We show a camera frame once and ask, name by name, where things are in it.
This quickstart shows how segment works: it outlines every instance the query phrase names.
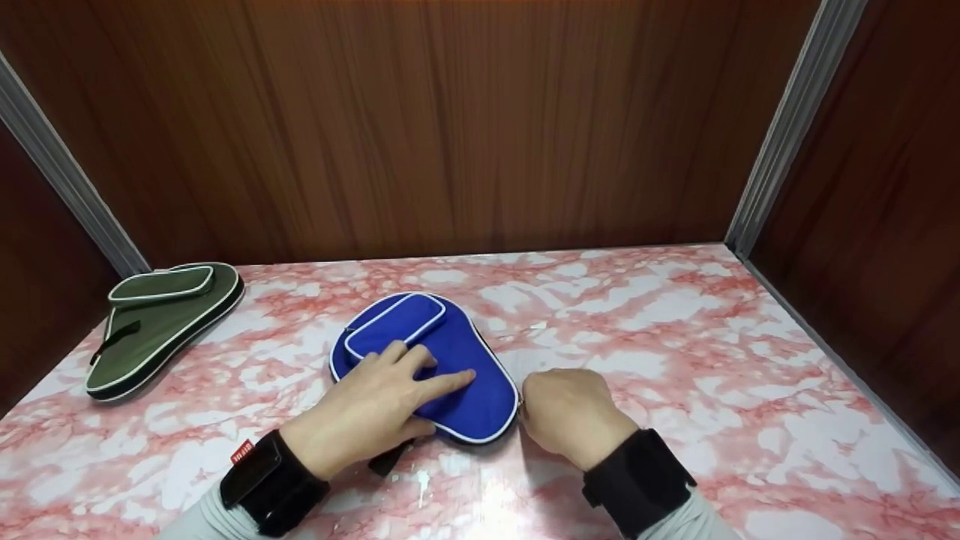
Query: wooden wall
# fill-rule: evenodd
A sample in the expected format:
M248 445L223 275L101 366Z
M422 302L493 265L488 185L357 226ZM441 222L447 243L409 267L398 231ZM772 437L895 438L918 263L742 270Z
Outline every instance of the wooden wall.
M817 0L0 3L167 266L720 240Z
M107 314L116 274L0 123L0 416Z
M960 473L958 27L871 0L751 259Z

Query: hand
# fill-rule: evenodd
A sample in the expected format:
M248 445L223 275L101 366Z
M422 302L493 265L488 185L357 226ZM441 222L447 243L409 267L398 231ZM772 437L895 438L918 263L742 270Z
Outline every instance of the hand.
M544 450L589 471L639 429L613 404L607 383L587 369L551 369L523 382L520 420Z
M394 341L380 355L369 354L320 401L280 428L287 446L315 477L330 480L342 469L432 435L436 427L411 415L421 405L467 386L466 370L413 380L421 367L437 365L422 345L409 352Z

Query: gray sleeve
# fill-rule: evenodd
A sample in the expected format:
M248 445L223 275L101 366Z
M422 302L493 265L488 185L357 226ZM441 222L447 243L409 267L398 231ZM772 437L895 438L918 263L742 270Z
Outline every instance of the gray sleeve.
M690 499L636 540L739 540L700 492L692 489Z
M738 540L733 529L700 492L636 540ZM227 510L220 500L220 484L213 486L157 536L158 540L267 540L241 507Z
M217 482L156 537L159 540L268 540L256 532L256 522L237 506L227 510Z

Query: left hand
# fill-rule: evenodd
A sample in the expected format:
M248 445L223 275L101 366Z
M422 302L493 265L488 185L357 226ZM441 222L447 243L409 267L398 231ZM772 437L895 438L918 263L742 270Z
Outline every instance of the left hand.
M280 436L315 477L330 480L352 463L432 435L436 427L413 417L414 411L476 377L466 370L413 379L421 367L435 365L426 347L407 351L402 341L394 341L382 354L367 355L316 405L280 427Z

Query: metal frame edge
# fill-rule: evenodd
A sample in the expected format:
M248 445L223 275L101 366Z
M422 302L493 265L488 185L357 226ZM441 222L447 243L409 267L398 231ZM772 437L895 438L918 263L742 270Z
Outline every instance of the metal frame edge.
M121 278L151 270L0 52L0 119Z
M746 259L777 199L867 0L822 0L787 80L724 243Z

